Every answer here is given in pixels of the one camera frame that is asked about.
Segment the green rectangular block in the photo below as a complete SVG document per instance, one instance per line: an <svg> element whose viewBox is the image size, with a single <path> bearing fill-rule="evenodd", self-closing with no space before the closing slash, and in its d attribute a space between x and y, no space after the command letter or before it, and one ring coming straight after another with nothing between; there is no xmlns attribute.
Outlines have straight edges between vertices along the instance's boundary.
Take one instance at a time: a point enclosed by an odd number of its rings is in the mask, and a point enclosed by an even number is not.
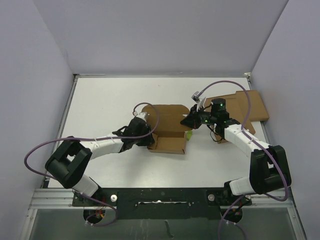
<svg viewBox="0 0 320 240"><path fill-rule="evenodd" d="M186 140L189 141L193 135L193 131L189 130L186 132Z"/></svg>

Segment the brown cardboard box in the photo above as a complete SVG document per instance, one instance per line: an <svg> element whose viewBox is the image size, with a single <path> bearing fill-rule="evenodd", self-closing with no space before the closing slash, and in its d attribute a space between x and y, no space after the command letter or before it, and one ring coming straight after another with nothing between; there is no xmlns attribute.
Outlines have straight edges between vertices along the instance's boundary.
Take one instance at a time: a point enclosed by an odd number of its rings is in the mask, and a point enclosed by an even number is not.
<svg viewBox="0 0 320 240"><path fill-rule="evenodd" d="M185 154L187 135L191 128L181 124L189 109L181 104L146 105L142 109L148 113L147 123L155 128L152 133L154 143L147 147L152 153Z"/></svg>

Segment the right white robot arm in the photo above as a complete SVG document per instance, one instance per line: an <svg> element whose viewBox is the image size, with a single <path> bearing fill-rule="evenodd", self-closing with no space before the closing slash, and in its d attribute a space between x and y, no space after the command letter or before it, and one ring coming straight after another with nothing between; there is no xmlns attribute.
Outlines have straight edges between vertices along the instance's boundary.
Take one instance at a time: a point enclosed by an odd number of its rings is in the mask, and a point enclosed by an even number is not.
<svg viewBox="0 0 320 240"><path fill-rule="evenodd" d="M210 111L207 111L202 104L195 104L181 120L181 125L192 129L206 125L249 158L248 176L226 182L223 200L232 205L241 195L262 195L281 188L287 189L292 179L284 148L261 141L245 130L240 122L230 117L224 98L213 99L209 107Z"/></svg>

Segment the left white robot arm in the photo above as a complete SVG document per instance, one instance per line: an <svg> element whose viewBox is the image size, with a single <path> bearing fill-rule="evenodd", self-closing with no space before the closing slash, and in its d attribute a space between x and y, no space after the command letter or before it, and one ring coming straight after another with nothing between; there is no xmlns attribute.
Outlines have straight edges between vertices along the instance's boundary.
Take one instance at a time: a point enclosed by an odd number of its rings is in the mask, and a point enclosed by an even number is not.
<svg viewBox="0 0 320 240"><path fill-rule="evenodd" d="M155 141L147 124L148 114L141 112L128 126L107 136L107 139L93 141L64 140L45 164L45 169L65 188L82 193L91 206L102 199L100 186L85 175L90 160L107 154L118 154L134 145L148 147Z"/></svg>

